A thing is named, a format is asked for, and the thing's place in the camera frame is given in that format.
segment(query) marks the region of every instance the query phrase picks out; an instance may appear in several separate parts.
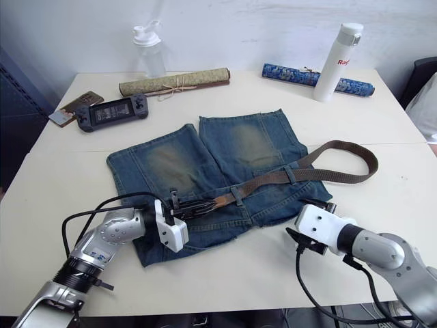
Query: smartphone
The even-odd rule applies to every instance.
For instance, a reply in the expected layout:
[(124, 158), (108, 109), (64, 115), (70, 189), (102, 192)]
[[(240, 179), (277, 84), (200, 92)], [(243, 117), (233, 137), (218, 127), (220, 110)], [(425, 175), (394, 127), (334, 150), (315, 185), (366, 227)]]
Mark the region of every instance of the smartphone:
[(88, 91), (61, 109), (54, 111), (48, 116), (48, 118), (63, 128), (65, 125), (73, 122), (76, 119), (74, 112), (79, 106), (92, 106), (102, 103), (103, 100), (103, 97), (99, 96), (97, 93)]

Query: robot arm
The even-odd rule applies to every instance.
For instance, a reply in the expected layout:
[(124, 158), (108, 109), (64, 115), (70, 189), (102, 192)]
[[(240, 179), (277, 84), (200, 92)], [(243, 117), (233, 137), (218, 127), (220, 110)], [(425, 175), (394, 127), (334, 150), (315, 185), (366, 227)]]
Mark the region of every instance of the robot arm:
[(328, 247), (339, 256), (366, 262), (393, 288), (404, 306), (429, 327), (437, 327), (437, 270), (426, 267), (418, 251), (394, 234), (375, 234), (315, 205), (305, 205), (297, 220), (298, 232), (313, 242), (309, 249), (323, 254)]
[(57, 272), (43, 285), (13, 327), (68, 327), (83, 306), (92, 286), (113, 290), (98, 276), (122, 245), (145, 234), (151, 225), (157, 227), (161, 242), (177, 252), (188, 242), (186, 223), (163, 214), (159, 200), (155, 215), (135, 208), (108, 212), (103, 222), (87, 232)]

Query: black cable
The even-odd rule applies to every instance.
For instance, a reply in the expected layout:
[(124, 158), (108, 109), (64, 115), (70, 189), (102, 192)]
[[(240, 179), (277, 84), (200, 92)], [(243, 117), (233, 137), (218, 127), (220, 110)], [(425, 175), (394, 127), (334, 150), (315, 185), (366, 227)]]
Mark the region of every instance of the black cable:
[[(329, 311), (325, 310), (317, 301), (313, 298), (311, 293), (308, 291), (307, 287), (305, 286), (302, 277), (300, 276), (300, 256), (302, 255), (303, 251), (305, 250), (305, 247), (298, 246), (297, 254), (296, 254), (296, 276), (298, 278), (299, 284), (302, 287), (304, 293), (309, 298), (309, 300), (314, 304), (314, 306), (321, 311), (323, 314), (329, 316), (330, 318), (334, 320), (338, 320), (342, 323), (350, 323), (353, 325), (375, 325), (378, 323), (387, 323), (390, 320), (388, 318), (381, 318), (381, 319), (374, 319), (374, 320), (355, 320), (355, 319), (349, 319), (349, 318), (342, 318), (340, 316), (336, 316)], [(414, 319), (412, 316), (397, 316), (395, 317), (396, 320), (412, 320)]]
[(77, 213), (77, 214), (74, 214), (74, 215), (70, 215), (68, 218), (66, 218), (62, 222), (61, 233), (62, 233), (62, 242), (64, 244), (64, 249), (66, 251), (67, 257), (70, 255), (70, 248), (68, 247), (66, 228), (67, 228), (67, 223), (70, 220), (75, 219), (77, 217), (81, 217), (83, 215), (90, 215), (90, 217), (88, 218), (87, 222), (85, 223), (81, 233), (79, 234), (79, 237), (77, 238), (77, 241), (76, 241), (76, 244), (77, 244), (83, 238), (83, 236), (86, 233), (89, 225), (91, 224), (93, 218), (96, 216), (97, 213), (108, 212), (110, 210), (120, 210), (120, 209), (123, 209), (123, 208), (134, 207), (133, 205), (125, 205), (125, 206), (116, 206), (116, 207), (101, 209), (104, 205), (106, 205), (108, 203), (111, 203), (111, 202), (114, 202), (116, 200), (121, 200), (123, 198), (134, 197), (134, 196), (142, 196), (142, 195), (152, 196), (152, 197), (156, 198), (157, 200), (160, 200), (161, 204), (165, 208), (167, 208), (167, 209), (169, 208), (168, 204), (164, 201), (164, 199), (162, 199), (158, 195), (156, 195), (154, 193), (150, 193), (148, 191), (140, 191), (140, 192), (137, 192), (137, 193), (127, 193), (125, 195), (119, 195), (117, 197), (109, 198), (108, 200), (105, 200), (99, 206), (97, 206), (97, 208), (95, 210), (89, 210), (89, 211), (86, 211), (86, 212)]
[[(330, 311), (336, 316), (337, 315), (337, 311), (335, 311), (335, 306), (331, 306), (330, 307)], [(335, 328), (340, 328), (340, 323), (339, 323), (339, 321), (337, 320), (337, 319), (333, 319), (334, 320), (334, 325), (335, 325)]]
[(388, 312), (385, 309), (385, 307), (381, 304), (381, 302), (376, 294), (375, 282), (373, 281), (373, 277), (371, 276), (370, 272), (363, 267), (361, 267), (361, 269), (359, 269), (359, 270), (362, 271), (364, 274), (366, 274), (367, 279), (369, 280), (370, 293), (371, 293), (371, 296), (373, 298), (373, 302), (375, 303), (376, 307), (381, 311), (381, 313), (383, 315), (385, 315), (390, 320), (390, 322), (393, 323), (396, 327), (409, 328), (409, 326), (406, 326), (406, 325), (400, 323), (395, 318), (393, 318), (391, 316), (390, 312)]

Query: white thermos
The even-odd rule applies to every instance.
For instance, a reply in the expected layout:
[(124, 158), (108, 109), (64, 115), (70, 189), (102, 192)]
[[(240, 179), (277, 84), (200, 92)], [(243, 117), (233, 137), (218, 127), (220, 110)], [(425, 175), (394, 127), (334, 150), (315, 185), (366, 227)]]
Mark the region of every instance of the white thermos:
[(330, 49), (328, 59), (323, 66), (313, 97), (318, 101), (328, 101), (349, 64), (350, 56), (361, 39), (363, 26), (358, 23), (341, 24), (339, 35)]

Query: black chair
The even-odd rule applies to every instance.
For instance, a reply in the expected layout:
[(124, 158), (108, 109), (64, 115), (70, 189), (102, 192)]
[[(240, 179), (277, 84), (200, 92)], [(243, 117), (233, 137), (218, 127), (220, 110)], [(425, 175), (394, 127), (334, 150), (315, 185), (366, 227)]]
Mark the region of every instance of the black chair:
[(414, 70), (399, 99), (403, 109), (407, 108), (410, 101), (421, 91), (435, 72), (437, 72), (437, 57), (423, 58), (414, 62)]

